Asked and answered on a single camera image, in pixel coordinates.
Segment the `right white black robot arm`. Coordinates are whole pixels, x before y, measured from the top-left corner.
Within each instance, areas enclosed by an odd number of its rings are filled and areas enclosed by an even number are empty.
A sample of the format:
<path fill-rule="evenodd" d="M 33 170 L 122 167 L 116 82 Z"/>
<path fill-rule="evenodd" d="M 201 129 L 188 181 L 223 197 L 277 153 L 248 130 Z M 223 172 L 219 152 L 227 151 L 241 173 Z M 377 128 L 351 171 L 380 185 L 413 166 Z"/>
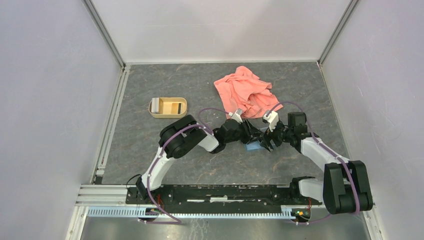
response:
<path fill-rule="evenodd" d="M 262 120 L 268 128 L 260 137 L 260 145 L 271 152 L 283 143 L 290 144 L 323 172 L 323 180 L 294 179 L 295 187 L 289 189 L 289 199 L 302 204 L 312 198 L 323 203 L 332 215 L 370 211 L 374 200 L 365 163 L 350 160 L 327 146 L 310 131 L 304 112 L 290 112 L 287 116 L 288 122 L 283 124 L 275 111 L 265 112 Z"/>

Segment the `blue card holder wallet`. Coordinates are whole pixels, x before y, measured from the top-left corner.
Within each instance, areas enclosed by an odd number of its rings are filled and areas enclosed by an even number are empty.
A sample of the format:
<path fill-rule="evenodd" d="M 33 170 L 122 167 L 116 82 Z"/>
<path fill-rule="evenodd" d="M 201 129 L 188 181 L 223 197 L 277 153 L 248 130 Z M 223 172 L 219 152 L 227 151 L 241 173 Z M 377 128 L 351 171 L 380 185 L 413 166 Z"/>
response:
<path fill-rule="evenodd" d="M 267 130 L 266 127 L 262 127 L 259 128 L 261 131 L 265 132 Z M 260 146 L 259 140 L 251 142 L 250 144 L 244 144 L 244 147 L 247 151 L 256 151 L 256 150 L 261 150 L 264 149 L 263 147 Z"/>

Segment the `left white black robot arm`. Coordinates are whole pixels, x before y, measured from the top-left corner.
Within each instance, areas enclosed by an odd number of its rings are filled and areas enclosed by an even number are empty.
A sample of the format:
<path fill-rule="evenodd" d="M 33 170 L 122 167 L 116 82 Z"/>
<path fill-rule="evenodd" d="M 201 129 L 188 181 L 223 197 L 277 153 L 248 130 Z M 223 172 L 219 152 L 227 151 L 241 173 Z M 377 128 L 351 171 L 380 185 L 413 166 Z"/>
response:
<path fill-rule="evenodd" d="M 196 146 L 217 154 L 229 143 L 240 141 L 242 144 L 250 144 L 258 141 L 262 133 L 246 119 L 230 118 L 221 127 L 209 130 L 192 115 L 184 116 L 160 132 L 156 155 L 146 172 L 136 181 L 137 196 L 145 204 L 153 203 L 157 198 L 157 189 L 174 161 Z"/>

